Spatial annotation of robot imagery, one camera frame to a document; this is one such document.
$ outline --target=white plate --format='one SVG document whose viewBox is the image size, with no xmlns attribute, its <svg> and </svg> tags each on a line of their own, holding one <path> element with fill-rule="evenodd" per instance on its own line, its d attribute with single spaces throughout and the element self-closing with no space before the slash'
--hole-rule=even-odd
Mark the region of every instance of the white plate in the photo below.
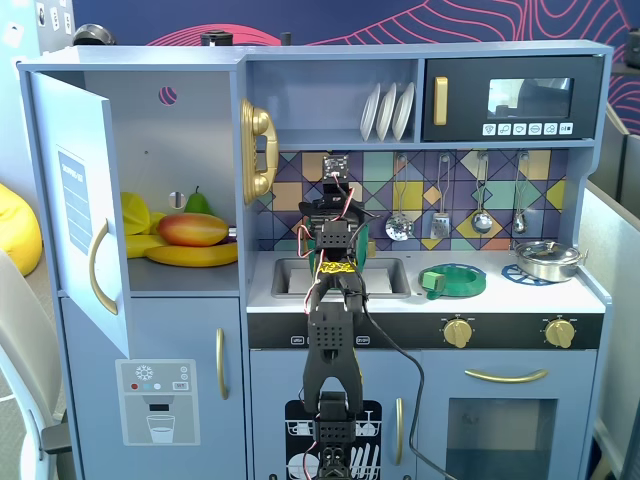
<svg viewBox="0 0 640 480">
<path fill-rule="evenodd" d="M 378 83 L 364 106 L 362 112 L 362 120 L 360 121 L 360 133 L 362 139 L 366 142 L 371 135 L 371 129 L 373 128 L 373 121 L 376 118 L 376 110 L 378 109 L 378 100 L 380 100 L 380 84 Z"/>
<path fill-rule="evenodd" d="M 407 128 L 407 122 L 409 121 L 409 114 L 411 113 L 411 106 L 413 105 L 413 94 L 416 87 L 411 82 L 404 93 L 400 96 L 398 104 L 396 105 L 396 111 L 393 114 L 393 136 L 397 141 L 400 141 L 404 129 Z"/>
<path fill-rule="evenodd" d="M 376 123 L 376 132 L 381 142 L 387 136 L 391 117 L 393 116 L 393 106 L 396 103 L 396 84 L 392 83 L 389 92 L 382 99 L 380 104 L 380 113 L 378 113 L 378 122 Z"/>
</svg>

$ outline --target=toy kitchen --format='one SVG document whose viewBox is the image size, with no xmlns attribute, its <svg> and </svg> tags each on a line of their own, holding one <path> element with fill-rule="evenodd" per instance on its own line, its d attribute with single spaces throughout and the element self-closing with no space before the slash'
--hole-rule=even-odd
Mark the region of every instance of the toy kitchen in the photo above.
<svg viewBox="0 0 640 480">
<path fill-rule="evenodd" d="M 612 305 L 577 239 L 611 56 L 22 63 L 79 478 L 585 479 Z"/>
</svg>

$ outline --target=open cabinet door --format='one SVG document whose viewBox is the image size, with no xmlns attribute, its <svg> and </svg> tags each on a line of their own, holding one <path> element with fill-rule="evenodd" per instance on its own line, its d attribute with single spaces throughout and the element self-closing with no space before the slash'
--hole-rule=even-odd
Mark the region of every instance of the open cabinet door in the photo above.
<svg viewBox="0 0 640 480">
<path fill-rule="evenodd" d="M 60 288 L 129 357 L 129 276 L 109 101 L 40 73 L 31 75 L 31 92 Z"/>
</svg>

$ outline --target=colorful tile backsplash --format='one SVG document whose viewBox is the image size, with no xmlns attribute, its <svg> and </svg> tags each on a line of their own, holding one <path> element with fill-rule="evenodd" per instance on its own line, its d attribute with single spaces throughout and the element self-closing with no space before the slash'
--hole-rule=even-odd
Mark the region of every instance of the colorful tile backsplash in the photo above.
<svg viewBox="0 0 640 480">
<path fill-rule="evenodd" d="M 369 237 L 378 250 L 507 250 L 512 239 L 557 239 L 564 198 L 567 171 L 567 150 L 531 150 L 529 165 L 520 167 L 516 184 L 518 152 L 489 151 L 489 168 L 484 191 L 484 207 L 493 218 L 493 228 L 479 235 L 471 226 L 478 206 L 476 177 L 484 181 L 485 172 L 478 168 L 476 151 L 446 152 L 446 164 L 440 171 L 440 187 L 444 192 L 447 174 L 449 190 L 445 195 L 445 211 L 451 215 L 451 238 L 431 240 L 431 219 L 440 210 L 438 189 L 438 158 L 434 151 L 400 152 L 408 162 L 400 163 L 395 172 L 394 152 L 348 152 L 350 186 L 354 198 L 364 202 L 365 208 L 382 218 L 371 223 Z M 275 183 L 271 192 L 260 197 L 258 209 L 258 242 L 261 250 L 295 250 L 296 228 L 302 221 L 298 203 L 322 196 L 322 157 L 324 152 L 282 152 Z M 384 225 L 399 207 L 399 196 L 393 181 L 397 175 L 398 188 L 407 175 L 403 211 L 415 224 L 414 238 L 394 242 L 386 234 Z M 519 235 L 512 231 L 514 208 L 518 192 L 522 207 L 526 208 L 527 231 Z"/>
</svg>

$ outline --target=purple wall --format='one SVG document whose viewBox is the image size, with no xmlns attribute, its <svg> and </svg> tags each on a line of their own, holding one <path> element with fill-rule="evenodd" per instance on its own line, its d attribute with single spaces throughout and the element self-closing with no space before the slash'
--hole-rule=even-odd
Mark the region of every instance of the purple wall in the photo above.
<svg viewBox="0 0 640 480">
<path fill-rule="evenodd" d="M 127 45 L 199 45 L 200 33 L 222 27 L 236 43 L 437 43 L 587 38 L 616 47 L 640 26 L 638 0 L 76 0 L 76 25 L 99 23 Z M 640 79 L 613 78 L 609 101 L 640 134 Z"/>
</svg>

